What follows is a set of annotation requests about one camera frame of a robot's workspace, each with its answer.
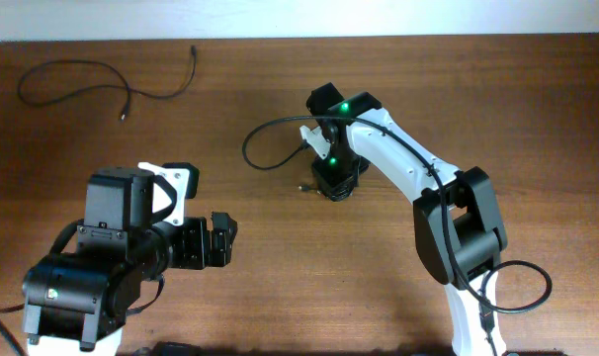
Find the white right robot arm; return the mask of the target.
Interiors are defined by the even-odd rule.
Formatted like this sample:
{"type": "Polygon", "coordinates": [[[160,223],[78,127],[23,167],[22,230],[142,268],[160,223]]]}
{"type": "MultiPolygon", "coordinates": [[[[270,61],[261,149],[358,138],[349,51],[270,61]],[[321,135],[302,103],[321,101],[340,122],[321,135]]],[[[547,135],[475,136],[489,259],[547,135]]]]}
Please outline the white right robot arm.
{"type": "Polygon", "coordinates": [[[300,132],[316,152],[311,169],[318,190],[342,201],[376,166],[412,205],[417,254],[447,296],[454,354],[504,354],[491,306],[507,236],[488,175],[431,153],[368,92],[344,98],[327,83],[311,92],[306,106],[317,126],[300,132]]]}

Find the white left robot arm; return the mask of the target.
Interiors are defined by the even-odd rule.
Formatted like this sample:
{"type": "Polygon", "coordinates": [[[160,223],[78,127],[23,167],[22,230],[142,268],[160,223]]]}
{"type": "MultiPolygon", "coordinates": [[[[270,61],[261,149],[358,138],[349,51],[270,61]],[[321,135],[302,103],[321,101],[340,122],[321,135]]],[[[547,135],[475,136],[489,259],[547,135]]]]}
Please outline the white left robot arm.
{"type": "Polygon", "coordinates": [[[107,167],[88,181],[85,213],[56,238],[23,282],[31,355],[114,355],[145,281],[170,268],[231,260],[238,224],[227,213],[187,218],[199,171],[189,163],[107,167]]]}

